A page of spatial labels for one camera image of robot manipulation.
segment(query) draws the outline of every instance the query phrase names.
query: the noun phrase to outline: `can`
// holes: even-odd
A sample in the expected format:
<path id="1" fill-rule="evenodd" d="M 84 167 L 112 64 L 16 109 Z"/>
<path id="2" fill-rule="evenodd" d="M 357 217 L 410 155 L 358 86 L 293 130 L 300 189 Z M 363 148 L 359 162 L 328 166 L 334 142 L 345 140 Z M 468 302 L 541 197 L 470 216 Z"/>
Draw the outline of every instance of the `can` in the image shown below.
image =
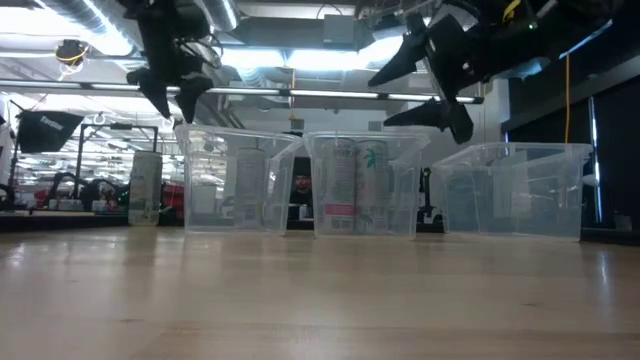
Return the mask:
<path id="1" fill-rule="evenodd" d="M 355 146 L 352 139 L 322 144 L 318 224 L 326 234 L 353 234 L 355 214 Z"/>
<path id="2" fill-rule="evenodd" d="M 243 229 L 263 226 L 266 190 L 266 158 L 261 149 L 237 150 L 236 186 L 233 206 L 234 225 Z"/>
<path id="3" fill-rule="evenodd" d="M 384 141 L 356 144 L 356 215 L 358 234 L 381 235 L 389 231 L 389 166 Z"/>
<path id="4" fill-rule="evenodd" d="M 160 218 L 162 154 L 136 151 L 131 169 L 129 224 L 155 226 Z"/>

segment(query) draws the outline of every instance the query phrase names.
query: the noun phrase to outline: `can with green design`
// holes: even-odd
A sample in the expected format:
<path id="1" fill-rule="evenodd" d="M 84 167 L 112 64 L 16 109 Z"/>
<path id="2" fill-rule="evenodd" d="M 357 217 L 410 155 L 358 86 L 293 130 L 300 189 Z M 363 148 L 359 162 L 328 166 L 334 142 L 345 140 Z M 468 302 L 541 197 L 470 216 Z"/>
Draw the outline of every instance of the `can with green design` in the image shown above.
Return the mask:
<path id="1" fill-rule="evenodd" d="M 389 154 L 384 141 L 356 144 L 356 233 L 389 231 Z"/>

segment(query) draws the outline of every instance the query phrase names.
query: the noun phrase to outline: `black robotic arm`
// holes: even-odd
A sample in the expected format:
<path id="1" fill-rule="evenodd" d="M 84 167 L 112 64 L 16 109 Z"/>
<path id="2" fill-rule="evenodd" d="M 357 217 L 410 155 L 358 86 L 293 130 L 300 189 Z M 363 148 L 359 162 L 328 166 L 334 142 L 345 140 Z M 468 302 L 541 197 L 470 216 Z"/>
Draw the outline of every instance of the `black robotic arm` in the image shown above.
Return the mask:
<path id="1" fill-rule="evenodd" d="M 125 18 L 138 23 L 143 55 L 148 67 L 127 74 L 127 82 L 139 85 L 140 91 L 160 114 L 169 118 L 167 86 L 178 86 L 175 99 L 187 123 L 195 114 L 196 101 L 213 87 L 213 80 L 204 75 L 203 66 L 217 68 L 219 56 L 213 62 L 204 59 L 190 44 L 211 36 L 203 10 L 193 0 L 118 0 L 127 10 Z"/>
<path id="2" fill-rule="evenodd" d="M 377 86 L 416 71 L 423 60 L 442 102 L 397 114 L 385 125 L 450 128 L 457 143 L 473 135 L 473 122 L 458 92 L 479 81 L 515 75 L 510 70 L 532 59 L 557 60 L 602 29 L 622 0 L 445 0 L 478 22 L 466 30 L 453 16 L 428 28 L 422 17 L 407 17 L 408 33 L 398 53 L 369 81 Z"/>

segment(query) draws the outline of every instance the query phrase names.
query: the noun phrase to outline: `can with pink label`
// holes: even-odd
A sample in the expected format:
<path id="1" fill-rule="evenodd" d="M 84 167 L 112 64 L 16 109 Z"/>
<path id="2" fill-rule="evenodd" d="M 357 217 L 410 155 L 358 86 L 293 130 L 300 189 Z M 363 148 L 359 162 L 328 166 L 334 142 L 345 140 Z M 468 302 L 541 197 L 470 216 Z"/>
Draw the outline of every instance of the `can with pink label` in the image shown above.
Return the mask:
<path id="1" fill-rule="evenodd" d="M 327 139 L 322 144 L 322 191 L 317 194 L 321 206 L 319 223 L 326 234 L 353 234 L 355 214 L 355 142 L 346 138 Z"/>

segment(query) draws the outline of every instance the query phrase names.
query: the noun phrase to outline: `metal beam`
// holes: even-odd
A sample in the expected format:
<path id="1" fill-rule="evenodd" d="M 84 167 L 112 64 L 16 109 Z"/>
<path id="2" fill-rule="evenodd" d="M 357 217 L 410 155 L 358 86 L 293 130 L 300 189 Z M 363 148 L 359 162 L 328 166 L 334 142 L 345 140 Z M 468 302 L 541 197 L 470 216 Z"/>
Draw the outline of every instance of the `metal beam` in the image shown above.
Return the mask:
<path id="1" fill-rule="evenodd" d="M 167 94 L 174 95 L 180 89 L 174 86 L 167 88 Z M 0 79 L 0 91 L 18 93 L 49 93 L 49 94 L 79 94 L 79 95 L 107 95 L 107 96 L 142 96 L 138 87 L 128 84 L 86 83 L 67 81 L 28 81 Z M 333 99 L 361 99 L 381 101 L 439 101 L 437 94 L 394 94 L 378 92 L 355 91 L 324 91 L 304 89 L 253 89 L 221 87 L 207 91 L 208 94 L 246 95 L 246 96 L 293 96 L 293 97 L 323 97 Z M 461 104 L 482 104 L 482 97 L 458 97 Z"/>

